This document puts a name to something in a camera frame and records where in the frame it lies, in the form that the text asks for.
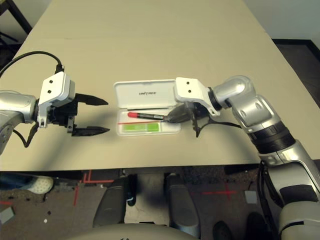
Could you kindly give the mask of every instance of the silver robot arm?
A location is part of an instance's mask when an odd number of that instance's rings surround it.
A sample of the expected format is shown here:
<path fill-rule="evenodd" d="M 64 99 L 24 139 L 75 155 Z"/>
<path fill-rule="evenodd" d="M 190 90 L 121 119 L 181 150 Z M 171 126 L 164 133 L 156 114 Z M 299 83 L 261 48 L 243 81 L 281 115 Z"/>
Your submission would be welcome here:
<path fill-rule="evenodd" d="M 283 207 L 277 229 L 267 200 L 260 198 L 274 237 L 319 239 L 320 176 L 317 166 L 270 103 L 256 94 L 251 80 L 246 76 L 233 76 L 212 89 L 197 79 L 179 77 L 174 92 L 178 102 L 199 103 L 206 107 L 212 119 L 222 108 L 232 108 L 234 117 L 258 150 L 261 159 L 258 177 L 265 180 L 273 201 Z"/>
<path fill-rule="evenodd" d="M 302 144 L 293 138 L 270 103 L 257 95 L 246 76 L 234 76 L 213 88 L 214 99 L 232 113 L 268 167 L 276 202 L 320 200 L 320 176 Z"/>
<path fill-rule="evenodd" d="M 32 95 L 20 94 L 16 91 L 0 91 L 0 155 L 3 153 L 14 128 L 21 123 L 30 124 L 29 137 L 25 140 L 20 133 L 15 132 L 28 147 L 39 128 L 48 124 L 56 124 L 67 128 L 72 136 L 94 136 L 109 131 L 100 126 L 78 128 L 75 116 L 78 114 L 78 103 L 87 105 L 108 105 L 108 103 L 92 95 L 75 92 L 75 83 L 63 71 L 60 71 L 42 83 L 39 100 Z"/>

